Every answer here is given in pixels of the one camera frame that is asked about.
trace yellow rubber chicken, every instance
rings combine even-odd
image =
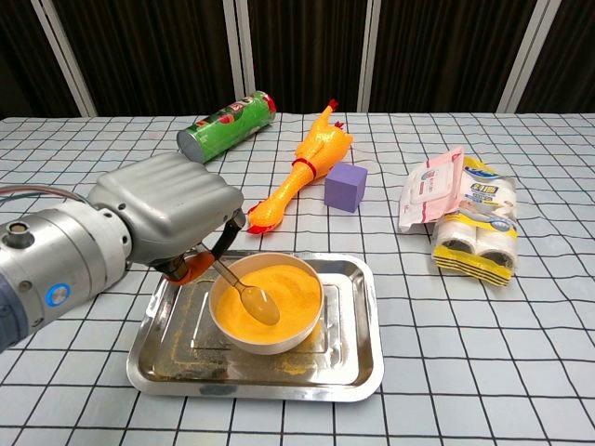
[[[273,230],[283,220],[285,208],[296,194],[314,179],[328,174],[346,155],[353,136],[342,130],[343,123],[328,123],[328,118],[337,105],[331,99],[320,117],[314,121],[310,133],[297,146],[291,173],[279,189],[248,211],[248,232],[261,234]]]

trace cable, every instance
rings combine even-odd
[[[23,193],[23,194],[6,197],[6,198],[2,199],[2,203],[7,202],[7,201],[12,201],[12,200],[18,200],[20,198],[30,197],[33,195],[49,194],[49,195],[57,195],[57,196],[63,197],[63,198],[70,198],[71,200],[76,200],[77,202],[83,202],[88,205],[91,205],[91,203],[85,197],[83,197],[82,195],[79,195],[78,193],[74,193],[74,192],[70,192],[68,190],[63,190],[63,189],[58,189],[58,188],[52,188],[49,186],[23,185],[23,186],[0,187],[0,195],[14,193],[14,192],[29,192],[29,193]]]

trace spoon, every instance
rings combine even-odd
[[[243,284],[231,269],[218,260],[213,263],[213,268],[238,290],[240,300],[250,316],[266,325],[274,325],[279,321],[279,309],[266,291],[257,286]]]

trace purple foam block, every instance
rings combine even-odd
[[[348,212],[355,212],[364,197],[368,171],[357,165],[339,163],[324,181],[324,204]]]

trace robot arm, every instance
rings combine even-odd
[[[242,193],[166,153],[105,174],[88,195],[0,229],[0,352],[120,280],[127,262],[198,277],[245,223]],[[201,262],[185,253],[225,224]]]

